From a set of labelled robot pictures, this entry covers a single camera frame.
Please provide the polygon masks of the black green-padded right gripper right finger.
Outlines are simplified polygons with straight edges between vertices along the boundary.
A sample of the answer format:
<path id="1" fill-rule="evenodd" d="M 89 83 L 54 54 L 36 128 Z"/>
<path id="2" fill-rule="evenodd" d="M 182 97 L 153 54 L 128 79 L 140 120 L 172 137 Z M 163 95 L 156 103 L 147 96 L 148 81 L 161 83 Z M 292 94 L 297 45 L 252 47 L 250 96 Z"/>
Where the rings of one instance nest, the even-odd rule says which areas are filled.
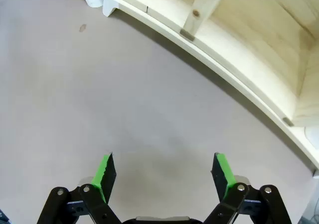
<path id="1" fill-rule="evenodd" d="M 269 184 L 257 190 L 238 181 L 224 154 L 214 153 L 211 174 L 219 204 L 205 224 L 232 224 L 239 215 L 249 216 L 255 224 L 292 222 L 278 188 Z"/>

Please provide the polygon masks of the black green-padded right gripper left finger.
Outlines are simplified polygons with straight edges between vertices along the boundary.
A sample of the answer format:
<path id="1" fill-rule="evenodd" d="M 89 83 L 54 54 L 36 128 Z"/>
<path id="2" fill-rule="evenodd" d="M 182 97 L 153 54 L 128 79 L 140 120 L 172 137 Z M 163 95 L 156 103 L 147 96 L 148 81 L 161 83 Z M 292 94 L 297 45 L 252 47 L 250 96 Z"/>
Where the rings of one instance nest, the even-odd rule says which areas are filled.
<path id="1" fill-rule="evenodd" d="M 108 202 L 116 179 L 112 153 L 105 155 L 90 183 L 73 191 L 53 188 L 38 219 L 39 224 L 75 224 L 80 216 L 90 216 L 95 224 L 120 224 Z"/>

